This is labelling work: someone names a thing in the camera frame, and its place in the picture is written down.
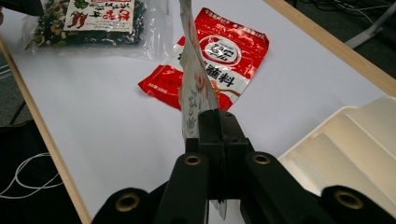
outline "white table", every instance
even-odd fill
[[[340,107],[394,94],[393,79],[381,70],[283,1],[267,2],[272,7],[261,0],[193,2],[195,15],[209,7],[268,35],[264,62],[230,109],[256,150],[280,156]],[[273,7],[334,48],[324,48]],[[170,11],[176,43],[182,35],[177,0],[170,0]],[[4,13],[0,34],[18,67],[14,75],[81,220],[89,223],[119,189],[151,191],[165,182],[184,152],[181,114],[137,86],[159,62],[32,56],[18,50],[23,15]],[[332,52],[341,53],[337,57]],[[347,55],[346,62],[342,55]],[[349,66],[353,59],[356,70]],[[370,71],[378,71],[379,77],[361,75]],[[214,209],[210,214],[209,223],[222,223]],[[225,223],[243,223],[237,202],[229,204]]]

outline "clear plastic bag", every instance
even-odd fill
[[[22,41],[32,52],[94,49],[161,59],[172,49],[167,7],[167,1],[156,0],[45,0],[44,16],[24,19]]]

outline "wooden table edge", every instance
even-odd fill
[[[396,79],[359,55],[335,36],[324,30],[303,13],[284,0],[263,0],[270,7],[293,22],[308,35],[317,40],[323,47],[354,68],[363,77],[370,80],[379,89],[390,96],[396,96]]]
[[[31,93],[29,92],[28,88],[26,87],[26,84],[24,83],[23,78],[21,77],[21,73],[18,70],[18,67],[15,64],[14,60],[12,59],[7,49],[7,46],[1,36],[0,36],[0,49],[2,50],[6,58],[6,61],[8,62],[11,73],[13,74],[15,81],[18,84],[18,87],[20,88],[23,99],[25,100],[27,106],[29,107],[29,111],[32,114],[33,119],[35,120],[37,129],[40,131],[41,137],[43,138],[47,146],[47,149],[49,151],[49,154],[51,155],[52,160],[59,172],[59,175],[61,176],[62,181],[64,182],[64,186],[66,187],[66,190],[73,202],[73,205],[76,207],[81,222],[84,224],[91,223],[92,218],[88,213],[86,205],[83,202],[78,192],[78,189],[75,183],[73,182],[73,178],[69,174],[67,170],[67,166],[65,165],[64,160],[62,159],[62,156],[59,153],[58,148],[56,147],[56,144],[52,139],[52,136],[50,135],[47,125],[43,120],[43,118],[41,117],[41,114],[37,106],[35,105],[35,101]]]

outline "red snack bag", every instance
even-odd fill
[[[195,19],[195,26],[219,109],[228,110],[253,78],[267,53],[269,41],[265,34],[229,21],[205,7]],[[184,42],[182,36],[172,55],[138,84],[147,94],[178,109],[178,89],[183,77],[179,60]]]

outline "black fabric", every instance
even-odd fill
[[[15,176],[20,164],[47,148],[41,135],[30,120],[19,127],[0,128],[0,192],[6,189]],[[19,179],[26,186],[40,187],[57,174],[50,157],[31,160],[20,172]],[[50,183],[61,183],[58,176]],[[23,188],[14,182],[12,187],[3,193],[7,196],[23,196],[34,189]],[[25,199],[0,198],[0,223],[81,223],[64,185],[51,189],[42,189]]]

